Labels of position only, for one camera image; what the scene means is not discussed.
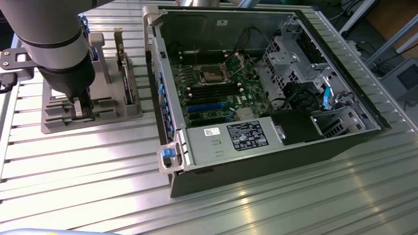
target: blue latch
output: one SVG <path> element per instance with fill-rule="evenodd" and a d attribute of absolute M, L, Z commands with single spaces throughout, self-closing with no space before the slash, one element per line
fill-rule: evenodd
<path fill-rule="evenodd" d="M 329 96 L 330 96 L 330 93 L 331 93 L 331 87 L 327 87 L 326 91 L 325 91 L 325 101 L 322 103 L 326 110 L 329 110 Z"/>
<path fill-rule="evenodd" d="M 159 84 L 158 93 L 159 94 L 164 94 L 166 93 L 163 84 Z"/>
<path fill-rule="evenodd" d="M 164 148 L 162 151 L 162 156 L 164 159 L 174 158 L 176 156 L 176 150 L 174 148 Z"/>

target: aluminum extrusion table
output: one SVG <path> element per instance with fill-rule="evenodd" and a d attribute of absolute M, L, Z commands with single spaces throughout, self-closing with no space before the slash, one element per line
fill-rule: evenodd
<path fill-rule="evenodd" d="M 393 130 L 330 161 L 168 197 L 168 178 L 158 171 L 154 152 L 159 140 L 143 48 L 144 2 L 172 4 L 118 0 L 86 13 L 91 30 L 104 33 L 108 57 L 116 51 L 114 28 L 124 29 L 146 112 L 142 119 L 44 135 L 40 74 L 9 94 L 0 141 L 0 231 L 31 227 L 194 235 L 417 232 L 417 128 L 350 55 L 322 13 L 307 6 L 297 8 L 349 64 Z"/>

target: green circuit board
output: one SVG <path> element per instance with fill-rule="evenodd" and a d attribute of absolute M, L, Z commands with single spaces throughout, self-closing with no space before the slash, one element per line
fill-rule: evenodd
<path fill-rule="evenodd" d="M 188 101 L 192 100 L 188 93 L 190 87 L 206 87 L 211 88 L 211 84 L 219 81 L 207 81 L 207 85 L 199 85 L 202 74 L 199 73 L 196 67 L 200 68 L 214 68 L 219 67 L 219 64 L 203 64 L 203 65 L 182 65 L 172 64 L 172 72 L 175 85 L 178 89 L 179 102 L 182 106 L 182 113 L 188 127 L 198 127 L 210 124 L 219 124 L 233 121 L 239 121 L 238 110 L 242 108 L 250 108 L 254 118 L 258 118 L 262 113 L 269 109 L 269 101 L 266 99 L 265 90 L 255 76 L 254 64 L 250 59 L 245 59 L 245 68 L 230 78 L 228 84 L 238 84 L 242 91 L 234 95 L 218 96 L 218 103 L 188 105 Z M 233 58 L 227 62 L 227 71 L 233 74 L 241 68 L 241 62 L 237 58 Z M 220 109 L 190 112 L 190 107 L 199 107 L 206 105 L 222 104 Z"/>

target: open computer chassis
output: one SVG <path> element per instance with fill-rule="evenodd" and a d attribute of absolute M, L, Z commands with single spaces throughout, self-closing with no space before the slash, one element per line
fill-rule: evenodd
<path fill-rule="evenodd" d="M 171 197 L 178 197 L 323 160 L 329 160 L 345 150 L 366 142 L 374 136 L 379 135 L 390 129 L 389 123 L 383 119 L 379 111 L 377 110 L 374 104 L 371 103 L 353 76 L 345 68 L 343 63 L 339 61 L 338 57 L 333 53 L 330 46 L 326 44 L 323 38 L 321 37 L 317 29 L 314 28 L 302 11 L 291 9 L 222 9 L 223 12 L 228 10 L 234 10 L 235 13 L 243 14 L 251 12 L 257 12 L 259 14 L 263 14 L 265 12 L 286 13 L 291 15 L 291 21 L 298 21 L 303 24 L 303 29 L 309 32 L 310 42 L 313 42 L 314 50 L 317 50 L 317 48 L 321 49 L 322 55 L 319 55 L 319 57 L 325 57 L 326 62 L 333 65 L 334 70 L 331 76 L 341 77 L 350 89 L 350 92 L 346 93 L 343 96 L 349 96 L 350 94 L 353 95 L 353 100 L 355 99 L 355 102 L 361 104 L 359 109 L 363 110 L 363 113 L 350 113 L 351 109 L 347 108 L 347 106 L 339 107 L 335 110 L 331 110 L 330 107 L 325 107 L 330 105 L 331 108 L 334 108 L 335 98 L 333 96 L 330 97 L 330 103 L 319 102 L 319 106 L 314 107 L 313 110 L 310 110 L 310 118 L 313 119 L 313 122 L 315 124 L 309 124 L 307 128 L 313 128 L 314 126 L 318 132 L 313 128 L 315 134 L 303 136 L 303 130 L 293 129 L 297 132 L 301 131 L 301 133 L 294 133 L 295 135 L 293 135 L 291 132 L 287 132 L 286 137 L 285 135 L 282 136 L 283 130 L 277 122 L 285 123 L 286 120 L 298 118 L 298 114 L 303 116 L 306 112 L 302 112 L 301 109 L 294 108 L 301 105 L 299 103 L 295 104 L 290 103 L 289 100 L 286 101 L 286 99 L 289 98 L 286 94 L 277 94 L 275 97 L 269 97 L 267 93 L 265 97 L 263 93 L 263 96 L 255 97 L 258 96 L 257 93 L 259 91 L 258 83 L 263 82 L 263 78 L 257 78 L 257 76 L 262 75 L 262 73 L 259 73 L 258 71 L 251 73 L 251 66 L 254 66 L 251 64 L 251 56 L 249 56 L 249 60 L 246 60 L 242 59 L 243 57 L 246 57 L 245 53 L 237 52 L 231 54 L 231 51 L 223 51 L 226 61 L 233 58 L 234 62 L 233 65 L 228 65 L 227 63 L 222 65 L 220 63 L 219 71 L 214 68 L 212 65 L 204 65 L 204 63 L 198 63 L 198 58 L 194 54 L 194 58 L 191 58 L 192 63 L 186 63 L 186 66 L 179 67 L 174 62 L 174 58 L 176 57 L 180 60 L 186 60 L 187 55 L 182 54 L 180 52 L 179 55 L 172 55 L 172 53 L 170 52 L 170 47 L 172 46 L 172 44 L 164 42 L 163 37 L 160 37 L 162 35 L 159 35 L 159 30 L 155 30 L 155 25 L 158 25 L 160 19 L 155 20 L 155 24 L 152 24 L 155 40 L 152 42 L 152 50 L 147 51 L 146 57 L 155 116 L 158 120 L 162 143 L 162 148 L 158 151 L 158 157 L 160 171 L 170 174 Z M 164 15 L 168 15 L 171 11 L 191 12 L 191 14 L 196 14 L 196 12 L 204 11 L 206 14 L 208 14 L 207 12 L 216 12 L 220 10 L 216 8 L 187 8 L 164 6 L 159 8 L 159 12 L 163 12 L 160 18 L 163 18 Z M 271 62 L 273 60 L 271 58 L 269 60 L 266 57 L 269 55 L 274 55 L 271 54 L 271 52 L 278 52 L 274 51 L 274 42 L 275 39 L 273 37 L 273 40 L 269 43 L 269 47 L 266 50 L 269 53 L 265 54 L 259 62 L 265 63 L 263 68 L 266 69 L 263 70 L 266 70 L 269 73 L 267 76 L 262 77 L 271 77 L 271 80 L 269 82 L 274 81 L 273 83 L 281 83 L 279 88 L 285 91 L 285 87 L 287 84 L 298 84 L 298 82 L 295 81 L 298 78 L 295 74 L 289 74 L 290 80 L 283 83 L 283 79 L 279 79 L 279 76 L 274 74 L 273 69 L 269 71 L 269 68 L 273 67 L 273 65 L 267 64 L 266 62 Z M 285 63 L 291 63 L 291 60 L 294 59 L 291 56 L 286 56 L 285 54 L 277 54 L 277 56 L 277 59 L 282 59 Z M 315 63 L 317 66 L 321 65 L 322 59 L 319 58 L 318 60 L 318 63 Z M 251 82 L 251 84 L 247 83 L 243 86 L 245 89 L 241 90 L 242 84 L 239 84 L 239 82 L 226 81 L 226 79 L 228 78 L 228 75 L 231 77 L 233 73 L 238 72 L 238 70 L 243 68 L 246 68 L 249 73 L 241 74 L 241 77 L 253 76 L 254 79 L 259 79 L 259 81 Z M 179 79 L 178 75 L 183 75 L 182 70 L 186 71 L 184 77 L 180 76 Z M 200 85 L 206 85 L 204 83 L 208 82 L 215 82 L 219 84 L 230 82 L 237 87 L 234 89 L 223 87 L 223 89 L 227 89 L 226 93 L 234 93 L 234 98 L 228 98 L 227 100 L 216 100 L 212 104 L 206 104 L 202 106 L 199 104 L 194 104 L 194 95 L 200 95 L 198 97 L 199 99 L 207 98 L 204 95 L 208 92 L 198 91 L 194 93 L 192 90 L 196 89 L 196 87 L 191 87 L 183 84 L 184 82 L 187 83 L 187 79 L 194 80 Z M 326 86 L 317 86 L 315 88 L 314 80 L 311 86 L 313 87 L 310 89 L 313 89 L 313 91 L 319 90 L 322 96 L 330 95 L 325 94 L 325 91 L 327 90 Z M 269 91 L 267 86 L 263 86 L 263 88 L 265 92 Z M 239 107 L 238 109 L 241 109 L 241 112 L 237 112 L 238 104 L 241 105 L 243 103 L 241 97 L 246 97 L 245 99 L 249 105 Z M 339 100 L 341 104 L 345 104 L 346 102 L 347 101 L 343 99 Z M 277 110 L 278 107 L 282 108 L 281 112 L 285 112 L 287 114 L 290 113 L 286 110 L 293 107 L 294 113 L 290 114 L 290 116 L 278 117 L 277 113 L 273 114 L 266 112 L 266 109 L 273 108 L 274 110 Z M 219 112 L 228 112 L 231 110 L 235 113 L 234 115 L 231 114 L 223 116 L 220 120 L 211 117 L 219 114 L 216 110 L 220 110 Z M 194 113 L 199 113 L 200 111 L 206 112 L 200 113 L 200 116 L 196 120 L 191 120 L 191 115 Z M 355 122 L 351 123 L 349 126 L 342 126 L 341 124 L 343 123 L 343 116 L 346 116 Z M 323 124 L 321 123 L 322 118 L 323 120 L 327 120 L 327 123 L 330 120 L 337 121 L 333 125 L 330 125 L 329 123 L 330 127 L 327 128 L 327 130 L 319 130 L 319 127 Z M 257 121 L 263 125 L 266 135 L 271 133 L 271 135 L 267 137 L 267 145 L 270 145 L 271 147 L 269 151 L 258 152 L 258 149 L 266 147 L 265 144 L 259 144 L 257 147 L 261 148 L 254 149 L 239 148 L 238 145 L 235 145 L 234 147 L 231 131 L 230 134 L 228 132 L 223 132 L 223 135 L 228 135 L 227 137 L 216 137 L 216 140 L 212 138 L 212 135 L 216 135 L 219 133 L 214 134 L 211 133 L 211 131 L 218 132 L 219 129 L 222 130 L 222 128 L 224 128 L 226 130 L 226 127 L 231 128 L 231 126 L 234 127 L 234 125 L 239 124 L 247 125 L 247 123 L 250 123 L 251 121 Z M 198 143 L 200 140 L 203 140 L 203 138 L 210 139 L 207 141 L 207 144 Z M 220 145 L 216 145 L 220 144 L 220 141 L 222 144 L 227 145 L 227 147 L 230 148 L 227 153 L 249 152 L 249 154 L 246 156 L 239 155 L 241 157 L 231 157 L 224 161 L 206 162 L 202 156 L 207 156 L 214 159 L 216 157 L 223 157 L 220 155 L 216 155 L 220 151 L 216 152 L 214 150 L 216 156 L 211 156 L 208 153 L 203 153 L 210 152 L 212 151 L 212 149 L 220 147 Z M 170 148 L 175 150 L 175 155 L 167 158 L 163 156 L 162 150 Z"/>

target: motherboard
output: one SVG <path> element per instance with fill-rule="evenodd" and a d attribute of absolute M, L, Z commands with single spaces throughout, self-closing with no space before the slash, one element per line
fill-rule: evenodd
<path fill-rule="evenodd" d="M 238 52 L 222 63 L 171 63 L 188 127 L 258 118 L 269 109 L 257 66 Z"/>

